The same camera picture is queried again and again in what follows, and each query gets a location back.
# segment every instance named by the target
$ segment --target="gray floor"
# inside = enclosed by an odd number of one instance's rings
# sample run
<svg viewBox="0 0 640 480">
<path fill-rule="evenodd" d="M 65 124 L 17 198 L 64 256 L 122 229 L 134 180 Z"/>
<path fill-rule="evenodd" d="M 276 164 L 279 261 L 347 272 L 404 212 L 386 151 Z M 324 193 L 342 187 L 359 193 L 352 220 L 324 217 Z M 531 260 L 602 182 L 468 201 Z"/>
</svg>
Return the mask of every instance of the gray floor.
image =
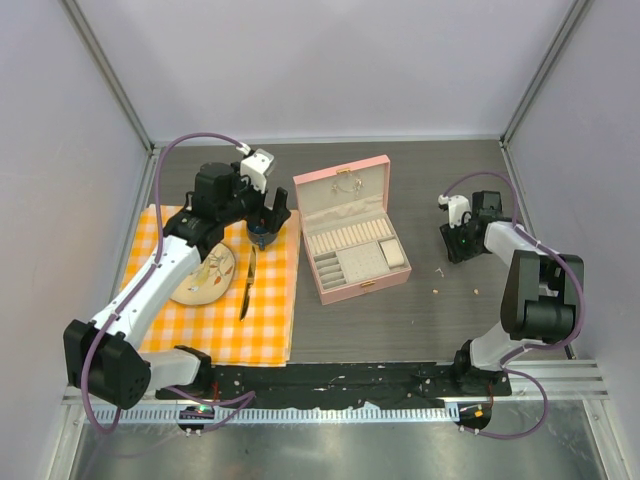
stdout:
<svg viewBox="0 0 640 480">
<path fill-rule="evenodd" d="M 507 267 L 491 255 L 449 264 L 438 230 L 447 216 L 437 205 L 438 195 L 464 174 L 506 172 L 497 141 L 316 143 L 265 148 L 278 162 L 269 179 L 272 190 L 275 186 L 288 189 L 290 208 L 296 206 L 294 175 L 388 155 L 388 213 L 413 267 L 404 285 L 322 306 L 302 248 L 292 361 L 452 360 L 464 341 L 482 335 L 498 321 Z M 162 171 L 162 203 L 182 205 L 201 164 L 238 160 L 230 147 L 177 148 Z M 508 188 L 495 178 L 470 180 L 457 193 L 470 196 L 483 189 L 501 191 L 505 210 L 511 212 Z M 435 271 L 438 268 L 444 278 Z"/>
<path fill-rule="evenodd" d="M 522 431 L 540 411 L 540 402 L 496 404 L 490 429 Z M 120 425 L 106 443 L 98 444 L 100 435 L 85 425 L 70 478 L 606 478 L 581 402 L 552 402 L 542 429 L 510 442 L 461 434 L 451 423 L 230 425 L 202 438 L 167 440 L 177 432 L 171 424 Z M 166 444 L 152 448 L 159 441 Z M 145 451 L 133 459 L 109 454 Z"/>
</svg>

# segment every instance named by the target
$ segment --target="yellow checkered tablecloth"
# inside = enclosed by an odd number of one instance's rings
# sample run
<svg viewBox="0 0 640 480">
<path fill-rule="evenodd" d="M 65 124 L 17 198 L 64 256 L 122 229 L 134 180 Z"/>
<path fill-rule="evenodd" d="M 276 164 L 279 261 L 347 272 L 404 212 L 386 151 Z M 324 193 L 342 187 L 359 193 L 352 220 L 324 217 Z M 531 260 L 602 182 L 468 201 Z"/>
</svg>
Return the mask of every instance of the yellow checkered tablecloth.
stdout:
<svg viewBox="0 0 640 480">
<path fill-rule="evenodd" d="M 162 206 L 164 222 L 181 207 Z M 157 243 L 155 207 L 140 215 L 127 263 L 123 287 L 149 258 Z M 141 352 L 186 345 L 211 355 L 214 364 L 284 366 L 289 360 L 293 304 L 300 253 L 297 211 L 264 252 L 256 248 L 255 283 L 246 318 L 239 320 L 249 270 L 251 242 L 245 222 L 225 229 L 223 243 L 236 259 L 234 278 L 227 292 L 209 305 L 187 307 L 169 300 L 144 338 Z"/>
</svg>

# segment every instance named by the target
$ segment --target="knife blade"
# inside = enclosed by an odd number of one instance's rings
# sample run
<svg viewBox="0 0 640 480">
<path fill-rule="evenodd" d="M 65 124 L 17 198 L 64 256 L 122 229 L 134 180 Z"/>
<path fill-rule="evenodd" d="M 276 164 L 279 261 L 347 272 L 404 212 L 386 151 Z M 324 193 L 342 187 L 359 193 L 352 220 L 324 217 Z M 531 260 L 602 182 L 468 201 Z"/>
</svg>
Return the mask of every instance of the knife blade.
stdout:
<svg viewBox="0 0 640 480">
<path fill-rule="evenodd" d="M 247 273 L 247 284 L 244 287 L 244 297 L 242 298 L 242 309 L 240 310 L 240 321 L 244 320 L 247 316 L 247 310 L 249 310 L 249 299 L 251 298 L 249 293 L 253 282 L 256 278 L 256 247 L 251 247 L 251 256 L 249 257 L 249 272 Z"/>
</svg>

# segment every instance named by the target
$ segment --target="jewelry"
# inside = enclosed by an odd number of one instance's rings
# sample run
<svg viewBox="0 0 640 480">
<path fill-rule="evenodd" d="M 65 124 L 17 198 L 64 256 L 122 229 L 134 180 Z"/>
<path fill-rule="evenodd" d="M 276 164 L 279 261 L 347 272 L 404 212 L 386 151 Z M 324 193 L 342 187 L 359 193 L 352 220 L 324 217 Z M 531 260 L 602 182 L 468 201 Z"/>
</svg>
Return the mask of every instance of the jewelry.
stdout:
<svg viewBox="0 0 640 480">
<path fill-rule="evenodd" d="M 349 172 L 348 178 L 352 178 L 352 177 L 353 177 L 353 173 Z M 338 191 L 343 193 L 353 193 L 355 198 L 358 198 L 358 196 L 360 195 L 360 190 L 362 189 L 363 186 L 364 185 L 360 177 L 355 177 L 355 179 L 353 180 L 353 186 L 351 187 L 350 190 L 347 190 L 346 188 L 340 186 L 338 184 L 338 179 L 336 179 L 333 181 L 333 185 L 331 185 L 331 191 L 333 193 L 338 193 Z"/>
</svg>

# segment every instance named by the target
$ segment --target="open jewelry box lid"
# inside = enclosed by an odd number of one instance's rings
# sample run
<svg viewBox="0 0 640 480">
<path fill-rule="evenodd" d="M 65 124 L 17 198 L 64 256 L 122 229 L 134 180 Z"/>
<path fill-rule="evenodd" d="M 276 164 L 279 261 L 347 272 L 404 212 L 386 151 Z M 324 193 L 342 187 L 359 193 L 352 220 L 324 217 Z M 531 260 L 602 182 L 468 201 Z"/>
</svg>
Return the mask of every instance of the open jewelry box lid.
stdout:
<svg viewBox="0 0 640 480">
<path fill-rule="evenodd" d="M 303 223 L 386 212 L 390 166 L 389 157 L 381 155 L 293 177 Z"/>
</svg>

